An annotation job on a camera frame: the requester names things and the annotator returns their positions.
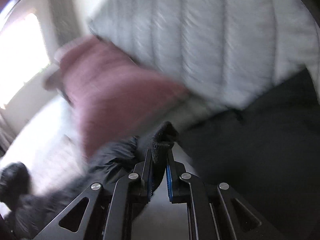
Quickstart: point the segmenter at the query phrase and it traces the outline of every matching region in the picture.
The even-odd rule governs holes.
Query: blue gripper pad
[[[168,196],[169,196],[170,202],[172,202],[172,179],[171,179],[170,165],[167,165],[165,172],[167,175]]]

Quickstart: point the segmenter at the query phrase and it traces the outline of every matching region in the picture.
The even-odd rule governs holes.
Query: quilted fabric
[[[106,0],[92,32],[207,101],[245,107],[305,64],[318,26],[301,0]]]

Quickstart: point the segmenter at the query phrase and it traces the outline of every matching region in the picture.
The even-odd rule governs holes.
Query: metal screw
[[[91,185],[92,190],[98,190],[99,188],[101,188],[101,185],[99,183],[93,183]]]
[[[190,174],[190,173],[183,173],[183,174],[181,175],[181,178],[183,178],[183,179],[190,179],[190,178],[191,178],[191,174]]]
[[[227,190],[229,188],[229,184],[222,182],[219,184],[219,188],[223,189],[223,190]]]
[[[139,175],[137,173],[130,173],[129,174],[129,179],[137,179]]]

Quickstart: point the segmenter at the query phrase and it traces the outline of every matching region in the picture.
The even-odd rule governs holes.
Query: curtain
[[[49,0],[52,21],[59,46],[80,36],[72,0]]]
[[[8,150],[15,137],[15,134],[0,113],[0,157]]]

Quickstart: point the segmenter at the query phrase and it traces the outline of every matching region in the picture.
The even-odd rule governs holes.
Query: bright window light
[[[33,13],[0,33],[0,105],[50,63],[39,21]]]

